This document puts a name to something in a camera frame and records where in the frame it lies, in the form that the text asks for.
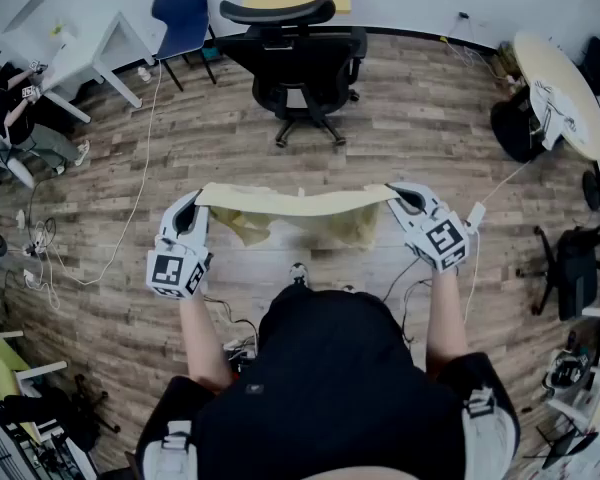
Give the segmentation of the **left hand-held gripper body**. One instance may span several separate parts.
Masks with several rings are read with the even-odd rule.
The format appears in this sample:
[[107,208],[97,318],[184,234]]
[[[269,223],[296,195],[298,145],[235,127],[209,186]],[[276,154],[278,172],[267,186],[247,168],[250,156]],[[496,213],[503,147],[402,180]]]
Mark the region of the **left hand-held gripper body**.
[[213,255],[205,245],[186,245],[163,235],[148,251],[146,285],[170,299],[192,299],[209,270]]

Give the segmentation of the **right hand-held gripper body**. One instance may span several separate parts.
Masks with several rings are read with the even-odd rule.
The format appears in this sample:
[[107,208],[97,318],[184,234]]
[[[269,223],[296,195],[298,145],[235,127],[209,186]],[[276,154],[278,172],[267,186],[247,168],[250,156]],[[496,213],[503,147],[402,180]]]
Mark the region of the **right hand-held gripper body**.
[[469,252],[468,234],[455,211],[438,209],[433,216],[409,216],[405,242],[438,272],[462,263]]

